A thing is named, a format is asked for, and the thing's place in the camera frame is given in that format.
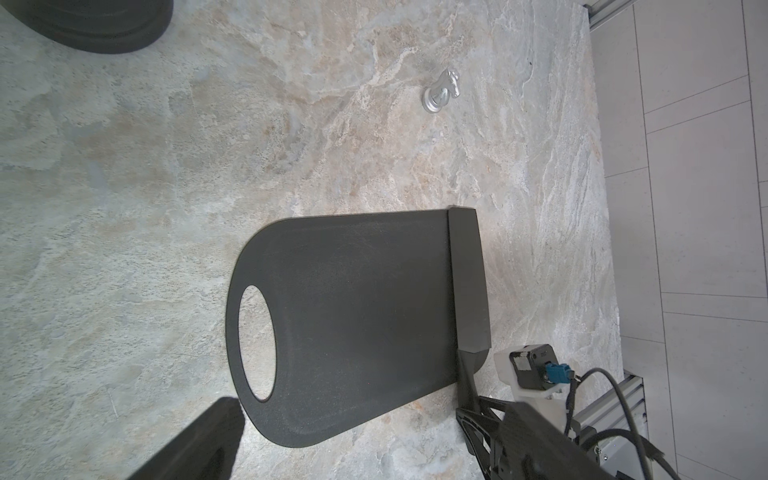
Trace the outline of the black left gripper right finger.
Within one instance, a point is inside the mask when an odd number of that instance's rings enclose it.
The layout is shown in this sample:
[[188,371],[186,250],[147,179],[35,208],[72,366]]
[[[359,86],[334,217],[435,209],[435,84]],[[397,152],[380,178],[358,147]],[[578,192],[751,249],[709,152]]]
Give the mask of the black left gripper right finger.
[[612,479],[529,404],[509,402],[495,433],[496,479]]

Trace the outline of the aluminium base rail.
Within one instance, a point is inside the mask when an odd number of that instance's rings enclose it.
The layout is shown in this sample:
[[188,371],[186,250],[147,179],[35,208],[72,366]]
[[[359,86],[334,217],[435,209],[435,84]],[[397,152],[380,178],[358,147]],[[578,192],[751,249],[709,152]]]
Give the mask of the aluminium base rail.
[[[630,407],[639,433],[647,437],[647,408],[643,378],[629,372],[625,372],[625,375],[625,379],[618,385]],[[620,401],[612,387],[590,405],[577,408],[572,419],[570,437],[579,441],[586,440],[609,429],[629,429]],[[601,440],[588,450],[588,455],[614,477],[643,479],[636,449],[623,437]]]

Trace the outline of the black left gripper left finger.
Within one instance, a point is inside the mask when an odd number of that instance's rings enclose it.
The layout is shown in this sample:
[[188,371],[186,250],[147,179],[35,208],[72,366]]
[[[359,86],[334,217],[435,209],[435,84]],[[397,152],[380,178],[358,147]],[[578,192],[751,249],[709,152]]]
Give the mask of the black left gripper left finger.
[[230,479],[244,425],[239,400],[221,397],[130,479]]

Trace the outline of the black cutting board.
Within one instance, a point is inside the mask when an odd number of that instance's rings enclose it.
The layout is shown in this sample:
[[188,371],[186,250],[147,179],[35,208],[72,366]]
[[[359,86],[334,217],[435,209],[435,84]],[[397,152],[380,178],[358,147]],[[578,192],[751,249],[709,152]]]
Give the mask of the black cutting board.
[[[246,289],[268,307],[276,344],[270,395],[243,365]],[[230,372],[247,416],[288,448],[323,442],[457,379],[491,347],[482,243],[474,209],[276,221],[242,249],[228,291]]]

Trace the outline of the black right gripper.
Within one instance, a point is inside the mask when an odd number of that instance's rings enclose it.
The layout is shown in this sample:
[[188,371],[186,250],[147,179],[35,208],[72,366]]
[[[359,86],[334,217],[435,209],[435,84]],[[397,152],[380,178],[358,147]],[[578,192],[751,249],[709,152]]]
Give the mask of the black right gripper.
[[485,479],[505,479],[505,450],[500,428],[509,401],[473,395],[460,399],[456,419],[469,453],[475,457]]

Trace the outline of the small silver metal clip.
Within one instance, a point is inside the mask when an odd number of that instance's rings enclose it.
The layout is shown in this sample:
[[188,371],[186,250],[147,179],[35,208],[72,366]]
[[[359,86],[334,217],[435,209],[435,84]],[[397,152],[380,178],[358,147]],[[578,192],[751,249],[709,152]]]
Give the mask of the small silver metal clip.
[[439,78],[427,87],[421,96],[423,108],[431,114],[440,112],[451,99],[460,96],[459,74],[453,68],[445,69]]

